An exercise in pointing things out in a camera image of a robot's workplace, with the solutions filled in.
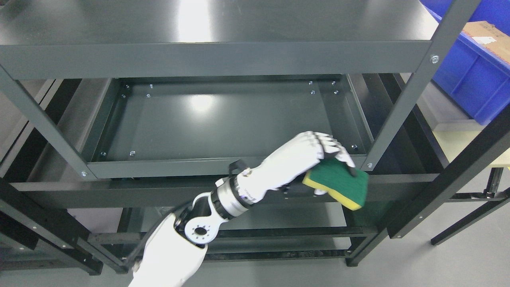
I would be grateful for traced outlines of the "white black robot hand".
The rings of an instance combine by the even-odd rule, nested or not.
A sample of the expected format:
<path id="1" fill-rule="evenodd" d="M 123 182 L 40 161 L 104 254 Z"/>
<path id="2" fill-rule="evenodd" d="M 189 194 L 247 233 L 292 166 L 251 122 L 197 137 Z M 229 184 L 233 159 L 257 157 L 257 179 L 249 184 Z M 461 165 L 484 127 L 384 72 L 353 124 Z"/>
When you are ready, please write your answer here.
<path id="1" fill-rule="evenodd" d="M 277 190 L 297 176 L 333 158 L 346 166 L 348 174 L 356 177 L 355 164 L 347 150 L 333 136 L 301 132 L 267 156 L 260 165 L 237 175 L 237 192 L 250 203 L 262 200 L 269 190 Z"/>

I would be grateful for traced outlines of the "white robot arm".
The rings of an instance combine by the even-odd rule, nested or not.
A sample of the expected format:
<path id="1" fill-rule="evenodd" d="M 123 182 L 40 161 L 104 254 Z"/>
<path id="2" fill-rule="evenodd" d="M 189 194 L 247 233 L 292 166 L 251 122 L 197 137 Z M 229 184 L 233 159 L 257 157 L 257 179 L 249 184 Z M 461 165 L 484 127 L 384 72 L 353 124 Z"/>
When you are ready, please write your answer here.
<path id="1" fill-rule="evenodd" d="M 251 176 L 217 181 L 180 215 L 173 212 L 149 233 L 131 287 L 181 287 L 202 265 L 222 224 L 244 214 L 266 191 Z"/>

